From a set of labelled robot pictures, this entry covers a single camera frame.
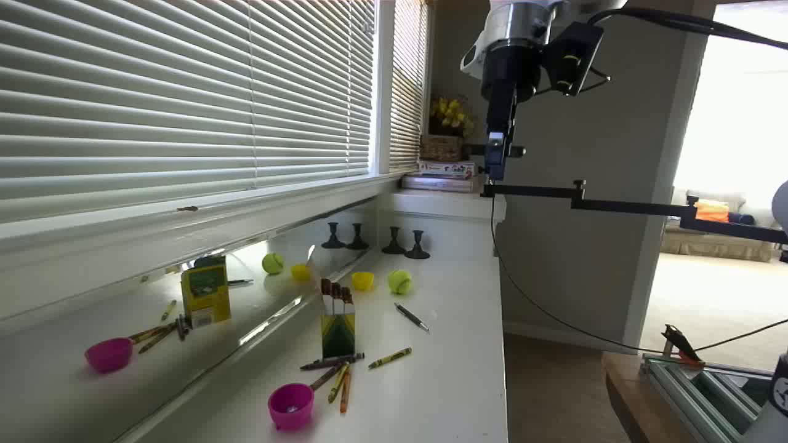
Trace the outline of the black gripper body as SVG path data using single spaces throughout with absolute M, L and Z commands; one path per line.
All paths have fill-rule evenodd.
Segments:
M 492 44 L 482 62 L 482 99 L 488 130 L 511 133 L 517 105 L 539 87 L 539 48 L 534 44 Z

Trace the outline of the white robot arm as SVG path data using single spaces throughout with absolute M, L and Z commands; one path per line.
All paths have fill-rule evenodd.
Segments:
M 504 176 L 517 105 L 541 92 L 578 95 L 599 55 L 599 20 L 629 0 L 490 0 L 481 35 L 461 72 L 481 82 L 486 111 L 486 169 Z

